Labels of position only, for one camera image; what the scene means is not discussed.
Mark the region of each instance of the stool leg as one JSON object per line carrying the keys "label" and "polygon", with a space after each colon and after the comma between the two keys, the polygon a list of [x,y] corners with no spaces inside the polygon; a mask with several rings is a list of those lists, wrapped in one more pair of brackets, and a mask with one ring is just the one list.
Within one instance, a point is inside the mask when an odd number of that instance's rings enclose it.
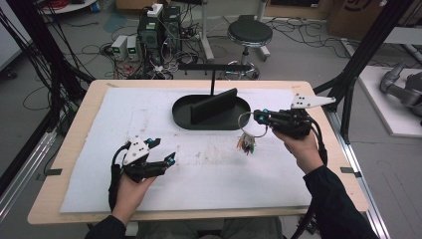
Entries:
{"label": "stool leg", "polygon": [[248,64],[248,56],[249,56],[249,48],[245,47],[245,50],[243,50],[243,53],[242,53],[242,60],[240,61],[242,65]]}

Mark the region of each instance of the black metal frame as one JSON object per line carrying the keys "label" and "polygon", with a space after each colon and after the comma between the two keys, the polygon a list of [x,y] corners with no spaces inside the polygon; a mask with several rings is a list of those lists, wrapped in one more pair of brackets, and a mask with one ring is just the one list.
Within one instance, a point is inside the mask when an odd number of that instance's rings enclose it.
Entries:
{"label": "black metal frame", "polygon": [[347,144],[350,144],[348,128],[354,84],[412,2],[412,0],[388,0],[344,70],[336,78],[314,88],[316,94],[331,89],[327,96],[336,98],[336,102],[324,107],[329,112],[335,112],[338,104],[344,99],[340,134]]}

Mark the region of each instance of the gray floor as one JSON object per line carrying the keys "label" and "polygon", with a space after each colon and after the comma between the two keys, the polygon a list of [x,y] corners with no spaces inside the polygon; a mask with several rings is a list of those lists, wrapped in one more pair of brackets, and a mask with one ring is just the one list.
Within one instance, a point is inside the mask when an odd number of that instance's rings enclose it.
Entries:
{"label": "gray floor", "polygon": [[[98,22],[86,27],[71,27],[64,25],[64,32],[76,53],[81,53],[88,45],[100,46],[111,42],[119,34],[135,32],[136,15],[116,13],[109,8],[99,14],[82,10],[60,16],[62,20],[71,24],[86,24]],[[217,27],[211,35],[225,36],[226,20],[209,20],[209,29]],[[318,22],[321,28],[308,27],[312,35],[320,34],[322,39],[329,36],[325,33],[324,22]],[[129,26],[113,32],[120,26]],[[263,62],[256,53],[251,53],[251,61],[261,70],[262,80],[308,81],[313,87],[337,76],[347,64],[348,58],[336,55],[333,48],[310,47],[297,43],[291,38],[300,40],[298,30],[288,32],[288,28],[281,28],[285,34],[274,31],[274,38],[268,49],[272,56]],[[308,42],[316,37],[306,36]],[[239,60],[242,48],[225,38],[210,38],[211,47],[215,54],[216,64],[226,64],[232,60]],[[344,48],[335,41],[328,41],[341,56],[346,56]],[[371,65],[394,65],[405,60],[409,66],[420,68],[407,54],[397,50],[397,46],[385,45],[374,57]],[[85,52],[94,51],[95,47],[85,48]],[[111,64],[103,56],[78,54],[87,69],[97,79],[110,79]],[[16,156],[22,145],[31,135],[35,127],[44,117],[46,110],[31,111],[23,107],[25,98],[36,89],[42,87],[35,72],[21,56],[12,64],[18,73],[17,79],[7,79],[4,75],[0,79],[0,173]],[[174,74],[175,79],[210,79],[210,74],[203,72],[184,72]],[[47,105],[45,90],[37,91],[25,102],[27,108],[39,109]],[[421,139],[390,136],[382,124],[379,116],[365,95],[362,87],[356,84],[350,121],[350,141],[358,158],[363,174],[371,189],[372,195],[381,212],[391,238],[421,238],[422,237],[422,189],[421,181],[422,154]],[[42,186],[42,181],[36,180],[42,172],[47,159],[60,144],[57,140],[54,148],[38,168],[34,178],[27,185],[8,216],[0,224],[2,238],[82,238],[88,232],[86,225],[49,225],[33,226],[27,222],[27,215]],[[297,217],[284,217],[283,227],[285,235],[290,237],[296,227]],[[317,238],[306,233],[304,238]]]}

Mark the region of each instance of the person's right hand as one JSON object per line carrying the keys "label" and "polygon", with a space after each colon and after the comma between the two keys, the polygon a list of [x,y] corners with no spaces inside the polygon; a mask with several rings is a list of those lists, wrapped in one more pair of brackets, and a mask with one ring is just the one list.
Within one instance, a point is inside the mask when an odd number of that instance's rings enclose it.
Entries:
{"label": "person's right hand", "polygon": [[286,149],[296,158],[298,167],[305,174],[323,166],[317,151],[317,141],[313,131],[301,139],[294,139],[276,130],[273,130],[273,133],[285,143]]}

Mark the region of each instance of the black tape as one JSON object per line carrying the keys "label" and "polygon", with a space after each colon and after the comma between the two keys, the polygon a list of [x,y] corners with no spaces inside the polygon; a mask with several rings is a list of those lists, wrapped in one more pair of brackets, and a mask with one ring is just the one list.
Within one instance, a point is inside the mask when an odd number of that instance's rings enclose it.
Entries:
{"label": "black tape", "polygon": [[46,171],[46,176],[56,176],[62,174],[61,168],[55,168],[55,169],[48,169]]}
{"label": "black tape", "polygon": [[355,177],[362,177],[362,173],[355,172],[351,167],[341,167],[340,170],[342,173],[353,173]]}

